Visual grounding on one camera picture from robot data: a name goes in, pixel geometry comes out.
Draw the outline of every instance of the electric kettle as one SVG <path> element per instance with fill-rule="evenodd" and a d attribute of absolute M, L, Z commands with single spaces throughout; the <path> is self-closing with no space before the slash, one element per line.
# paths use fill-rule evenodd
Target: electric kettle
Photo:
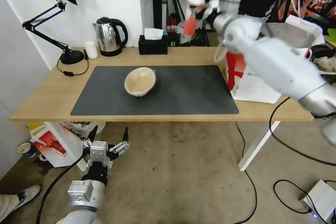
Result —
<path fill-rule="evenodd" d="M 96 32 L 101 55 L 116 56 L 122 52 L 128 40 L 127 29 L 123 22 L 118 19 L 102 17 L 92 25 Z M 120 26 L 124 32 L 125 39 L 123 42 L 120 40 L 117 26 Z"/>

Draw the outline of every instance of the lamp base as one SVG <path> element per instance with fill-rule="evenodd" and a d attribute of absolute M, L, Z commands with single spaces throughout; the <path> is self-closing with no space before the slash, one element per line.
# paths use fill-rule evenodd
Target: lamp base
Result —
<path fill-rule="evenodd" d="M 61 62 L 65 65 L 75 64 L 83 59 L 84 54 L 81 51 L 66 50 L 61 55 Z"/>

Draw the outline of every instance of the desk lamp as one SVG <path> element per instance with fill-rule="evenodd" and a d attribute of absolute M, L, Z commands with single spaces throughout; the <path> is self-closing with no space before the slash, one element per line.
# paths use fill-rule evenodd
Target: desk lamp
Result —
<path fill-rule="evenodd" d="M 49 38 L 48 36 L 44 35 L 43 33 L 39 32 L 36 30 L 36 27 L 39 26 L 40 24 L 43 24 L 44 22 L 48 21 L 49 19 L 55 17 L 56 15 L 60 14 L 61 12 L 65 11 L 65 5 L 66 3 L 64 3 L 62 0 L 56 0 L 57 4 L 55 4 L 53 7 L 51 7 L 50 9 L 46 10 L 45 12 L 42 12 L 40 15 L 37 15 L 36 17 L 24 22 L 22 24 L 23 28 L 25 28 L 26 30 L 36 34 L 37 36 L 43 38 L 44 40 L 47 40 L 48 42 L 52 43 L 53 45 L 61 48 L 63 50 L 62 55 L 60 57 L 60 60 L 63 64 L 75 64 L 80 62 L 82 59 L 84 59 L 84 54 L 80 51 L 74 51 L 69 49 L 69 46 L 65 43 L 56 41 L 52 38 Z M 76 0 L 68 0 L 69 2 L 77 5 Z M 49 11 L 55 9 L 55 8 L 59 8 L 60 10 L 54 14 L 52 14 L 49 17 L 46 17 L 44 19 L 39 19 L 41 16 L 45 15 L 46 13 L 48 13 Z"/>

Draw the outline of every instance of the table leg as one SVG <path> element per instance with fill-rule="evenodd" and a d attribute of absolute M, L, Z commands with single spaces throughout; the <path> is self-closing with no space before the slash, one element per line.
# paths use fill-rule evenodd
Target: table leg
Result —
<path fill-rule="evenodd" d="M 279 124 L 280 124 L 280 121 L 275 121 L 272 124 L 271 129 L 273 132 Z M 245 152 L 243 158 L 239 162 L 238 166 L 241 171 L 245 171 L 245 169 L 248 167 L 248 165 L 251 163 L 253 158 L 260 151 L 261 147 L 266 143 L 266 141 L 269 139 L 270 136 L 271 136 L 271 132 L 269 130 L 269 126 L 267 123 L 267 128 L 265 128 L 262 131 L 261 135 L 252 142 L 248 150 Z"/>
<path fill-rule="evenodd" d="M 68 155 L 75 162 L 83 153 L 83 143 L 81 140 L 75 136 L 69 137 L 69 135 L 62 129 L 58 122 L 44 122 L 44 124 L 49 128 L 51 133 L 57 138 L 59 143 L 66 150 Z M 77 163 L 79 169 L 84 172 L 86 170 L 86 162 L 84 159 Z"/>

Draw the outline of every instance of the power strip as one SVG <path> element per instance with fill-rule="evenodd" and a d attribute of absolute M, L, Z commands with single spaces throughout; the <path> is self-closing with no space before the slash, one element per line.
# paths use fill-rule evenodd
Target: power strip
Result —
<path fill-rule="evenodd" d="M 336 191 L 323 180 L 320 180 L 308 192 L 308 195 L 311 197 L 320 216 L 327 223 L 331 223 L 331 218 L 334 214 L 334 210 L 336 209 Z M 301 199 L 301 201 L 307 209 L 312 210 L 311 214 L 313 217 L 323 223 L 319 215 L 316 213 L 308 196 L 306 195 L 303 199 Z"/>

